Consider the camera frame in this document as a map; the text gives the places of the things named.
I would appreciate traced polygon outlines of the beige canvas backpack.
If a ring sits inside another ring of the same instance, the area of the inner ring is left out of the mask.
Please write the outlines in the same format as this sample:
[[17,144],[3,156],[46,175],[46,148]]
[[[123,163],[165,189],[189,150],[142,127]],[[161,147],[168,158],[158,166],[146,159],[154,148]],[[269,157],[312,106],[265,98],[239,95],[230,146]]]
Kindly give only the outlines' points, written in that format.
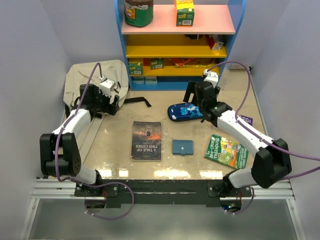
[[119,109],[123,104],[145,102],[147,107],[152,105],[144,97],[127,98],[129,91],[129,77],[127,67],[121,60],[108,60],[103,62],[89,62],[74,64],[65,77],[63,101],[66,108],[66,116],[76,115],[84,109],[80,109],[80,85],[85,84],[87,91],[89,84],[99,87],[100,77],[106,77],[115,82],[115,88],[109,98],[109,104],[114,101],[115,95],[119,96]]

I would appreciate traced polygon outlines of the dark Tale of Two Cities book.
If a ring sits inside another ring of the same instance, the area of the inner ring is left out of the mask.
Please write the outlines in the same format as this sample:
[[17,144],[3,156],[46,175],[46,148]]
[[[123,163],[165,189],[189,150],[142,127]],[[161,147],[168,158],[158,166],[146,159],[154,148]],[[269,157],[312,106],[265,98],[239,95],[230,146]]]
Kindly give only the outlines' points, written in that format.
[[161,161],[161,143],[160,122],[133,122],[131,158],[134,161]]

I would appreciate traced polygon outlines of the blue leather wallet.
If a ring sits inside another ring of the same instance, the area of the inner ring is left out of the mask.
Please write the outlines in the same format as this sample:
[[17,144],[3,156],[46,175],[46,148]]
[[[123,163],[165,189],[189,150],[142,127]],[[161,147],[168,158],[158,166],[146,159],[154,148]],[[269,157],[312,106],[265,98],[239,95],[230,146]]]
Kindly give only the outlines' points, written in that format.
[[194,144],[192,140],[178,140],[172,141],[172,154],[180,156],[188,156],[194,154]]

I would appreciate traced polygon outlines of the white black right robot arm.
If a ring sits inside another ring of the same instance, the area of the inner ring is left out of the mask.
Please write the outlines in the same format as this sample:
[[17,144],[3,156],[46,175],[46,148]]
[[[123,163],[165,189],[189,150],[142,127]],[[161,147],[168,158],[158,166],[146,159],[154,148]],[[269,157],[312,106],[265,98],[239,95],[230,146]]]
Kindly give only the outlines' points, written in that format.
[[246,123],[228,104],[217,100],[219,92],[211,82],[189,82],[183,100],[198,106],[204,121],[232,135],[254,157],[251,168],[237,169],[223,177],[221,193],[233,197],[246,186],[267,189],[290,174],[287,142],[274,140]]

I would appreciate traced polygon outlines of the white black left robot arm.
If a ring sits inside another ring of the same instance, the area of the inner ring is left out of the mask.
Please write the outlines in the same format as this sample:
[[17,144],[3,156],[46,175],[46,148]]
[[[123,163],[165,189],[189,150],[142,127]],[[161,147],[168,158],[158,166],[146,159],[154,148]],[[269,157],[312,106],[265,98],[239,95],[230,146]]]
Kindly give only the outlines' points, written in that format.
[[97,170],[83,166],[77,136],[94,118],[103,114],[115,115],[119,109],[118,84],[107,79],[99,85],[82,84],[80,97],[69,116],[52,133],[40,136],[40,165],[42,174],[59,181],[71,180],[83,185],[92,196],[104,190]]

